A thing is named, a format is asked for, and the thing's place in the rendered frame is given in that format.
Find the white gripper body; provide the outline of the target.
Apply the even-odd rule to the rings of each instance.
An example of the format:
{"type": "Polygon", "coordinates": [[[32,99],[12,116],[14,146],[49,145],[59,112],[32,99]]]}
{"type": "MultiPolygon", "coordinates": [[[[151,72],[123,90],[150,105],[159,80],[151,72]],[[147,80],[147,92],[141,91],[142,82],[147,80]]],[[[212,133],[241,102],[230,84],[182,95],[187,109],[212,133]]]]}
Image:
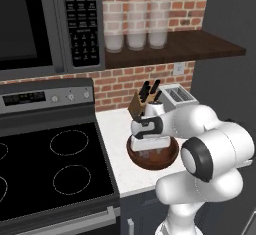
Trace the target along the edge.
{"type": "Polygon", "coordinates": [[[147,151],[153,149],[161,149],[169,147],[171,138],[169,136],[151,137],[145,139],[137,139],[131,136],[130,147],[134,152],[147,151]]]}

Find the brown wooden bowl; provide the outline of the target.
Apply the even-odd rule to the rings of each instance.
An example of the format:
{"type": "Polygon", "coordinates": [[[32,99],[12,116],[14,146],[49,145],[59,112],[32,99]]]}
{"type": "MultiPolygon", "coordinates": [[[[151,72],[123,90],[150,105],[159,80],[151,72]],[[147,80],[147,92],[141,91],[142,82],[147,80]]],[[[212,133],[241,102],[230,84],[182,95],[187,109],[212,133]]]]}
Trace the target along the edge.
{"type": "Polygon", "coordinates": [[[174,137],[166,148],[150,149],[135,152],[131,148],[131,138],[128,138],[126,148],[130,159],[139,167],[146,170],[162,170],[169,167],[179,154],[179,145],[174,137]]]}

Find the dark grey fridge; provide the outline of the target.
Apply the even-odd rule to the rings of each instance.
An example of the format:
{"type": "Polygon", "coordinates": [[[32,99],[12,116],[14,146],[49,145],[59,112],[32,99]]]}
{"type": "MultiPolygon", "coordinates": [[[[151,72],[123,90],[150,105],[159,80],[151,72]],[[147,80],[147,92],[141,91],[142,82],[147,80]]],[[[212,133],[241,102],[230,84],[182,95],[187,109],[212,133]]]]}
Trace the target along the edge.
{"type": "MultiPolygon", "coordinates": [[[[207,0],[203,30],[246,54],[196,62],[191,94],[220,119],[248,126],[256,139],[256,0],[207,0]]],[[[237,198],[204,206],[205,235],[256,235],[256,158],[239,172],[244,188],[237,198]]]]}

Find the wooden knife block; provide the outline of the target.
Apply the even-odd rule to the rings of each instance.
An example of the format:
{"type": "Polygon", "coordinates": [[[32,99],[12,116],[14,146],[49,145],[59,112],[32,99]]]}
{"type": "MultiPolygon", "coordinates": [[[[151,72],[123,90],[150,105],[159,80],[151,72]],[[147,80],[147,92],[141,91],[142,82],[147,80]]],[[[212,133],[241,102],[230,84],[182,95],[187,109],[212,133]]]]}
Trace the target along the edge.
{"type": "Polygon", "coordinates": [[[136,118],[141,115],[146,115],[146,106],[149,102],[153,101],[156,93],[150,94],[145,102],[142,102],[138,92],[134,93],[134,96],[128,106],[128,111],[132,118],[136,118]]]}

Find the silver toaster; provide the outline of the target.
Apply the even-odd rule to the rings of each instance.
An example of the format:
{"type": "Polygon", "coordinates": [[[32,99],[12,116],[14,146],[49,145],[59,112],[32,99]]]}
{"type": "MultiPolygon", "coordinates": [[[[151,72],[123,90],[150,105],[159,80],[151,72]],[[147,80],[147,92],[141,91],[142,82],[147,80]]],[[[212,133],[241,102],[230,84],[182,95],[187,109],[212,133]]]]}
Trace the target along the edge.
{"type": "Polygon", "coordinates": [[[159,101],[163,104],[166,112],[185,105],[198,104],[198,100],[195,99],[180,84],[162,85],[159,87],[159,89],[162,91],[159,101]]]}

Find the dark grey cupboard door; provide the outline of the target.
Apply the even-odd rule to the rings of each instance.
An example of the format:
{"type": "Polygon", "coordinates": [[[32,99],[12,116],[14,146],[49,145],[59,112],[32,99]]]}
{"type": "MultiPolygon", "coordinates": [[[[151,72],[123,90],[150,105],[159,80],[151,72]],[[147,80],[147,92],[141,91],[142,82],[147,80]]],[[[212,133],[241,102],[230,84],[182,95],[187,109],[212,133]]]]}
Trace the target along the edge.
{"type": "Polygon", "coordinates": [[[154,190],[121,198],[120,205],[121,235],[129,235],[129,218],[134,222],[134,235],[155,235],[168,213],[168,206],[158,200],[154,190]]]}

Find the dark wooden shelf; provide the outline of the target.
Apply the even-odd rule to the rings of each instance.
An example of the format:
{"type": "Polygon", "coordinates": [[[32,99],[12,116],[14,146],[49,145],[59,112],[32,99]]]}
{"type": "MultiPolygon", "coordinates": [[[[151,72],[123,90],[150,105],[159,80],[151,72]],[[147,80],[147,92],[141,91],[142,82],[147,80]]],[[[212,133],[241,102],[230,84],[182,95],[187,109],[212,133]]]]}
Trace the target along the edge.
{"type": "Polygon", "coordinates": [[[124,46],[120,53],[105,52],[106,68],[117,69],[153,64],[243,56],[246,49],[202,30],[169,32],[163,49],[148,45],[141,51],[124,46]]]}

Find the black hob stove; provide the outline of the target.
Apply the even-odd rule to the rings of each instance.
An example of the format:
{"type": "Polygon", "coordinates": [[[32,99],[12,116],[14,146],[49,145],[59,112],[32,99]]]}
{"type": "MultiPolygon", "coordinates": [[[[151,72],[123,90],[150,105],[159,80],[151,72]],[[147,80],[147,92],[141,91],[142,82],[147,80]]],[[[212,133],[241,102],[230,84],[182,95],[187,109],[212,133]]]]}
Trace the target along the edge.
{"type": "MultiPolygon", "coordinates": [[[[120,209],[120,194],[96,120],[92,79],[0,85],[0,235],[108,206],[120,209]]],[[[113,225],[76,235],[121,235],[120,215],[113,225]]]]}

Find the clear glass jar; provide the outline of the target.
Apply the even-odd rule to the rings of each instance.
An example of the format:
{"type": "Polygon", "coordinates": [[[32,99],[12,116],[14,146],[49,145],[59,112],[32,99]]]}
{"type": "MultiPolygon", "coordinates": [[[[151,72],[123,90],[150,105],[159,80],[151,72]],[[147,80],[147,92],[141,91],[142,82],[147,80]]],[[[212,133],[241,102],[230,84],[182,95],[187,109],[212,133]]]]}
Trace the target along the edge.
{"type": "Polygon", "coordinates": [[[124,45],[123,4],[115,1],[103,3],[103,24],[106,50],[118,53],[124,45]]]}
{"type": "Polygon", "coordinates": [[[167,0],[150,3],[148,40],[153,49],[162,49],[167,42],[170,7],[171,3],[167,0]]]}
{"type": "Polygon", "coordinates": [[[147,2],[132,0],[128,3],[127,13],[127,42],[134,51],[144,48],[146,42],[146,14],[147,2]]]}

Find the grey microwave oven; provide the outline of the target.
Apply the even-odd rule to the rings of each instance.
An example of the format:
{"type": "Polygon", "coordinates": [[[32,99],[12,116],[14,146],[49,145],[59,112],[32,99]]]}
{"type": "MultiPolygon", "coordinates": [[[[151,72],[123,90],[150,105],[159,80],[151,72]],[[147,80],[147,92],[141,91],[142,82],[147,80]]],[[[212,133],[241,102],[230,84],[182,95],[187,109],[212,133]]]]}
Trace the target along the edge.
{"type": "Polygon", "coordinates": [[[104,68],[102,0],[0,0],[0,80],[104,68]]]}

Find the white wall outlet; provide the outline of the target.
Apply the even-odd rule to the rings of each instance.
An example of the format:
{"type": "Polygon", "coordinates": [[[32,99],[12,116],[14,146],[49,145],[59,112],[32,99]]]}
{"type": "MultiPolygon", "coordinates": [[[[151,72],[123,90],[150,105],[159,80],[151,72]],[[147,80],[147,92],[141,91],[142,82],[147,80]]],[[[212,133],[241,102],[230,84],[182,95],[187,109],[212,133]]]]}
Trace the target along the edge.
{"type": "Polygon", "coordinates": [[[173,75],[183,75],[184,74],[184,69],[185,69],[185,63],[184,62],[176,62],[174,64],[173,68],[173,75]]]}

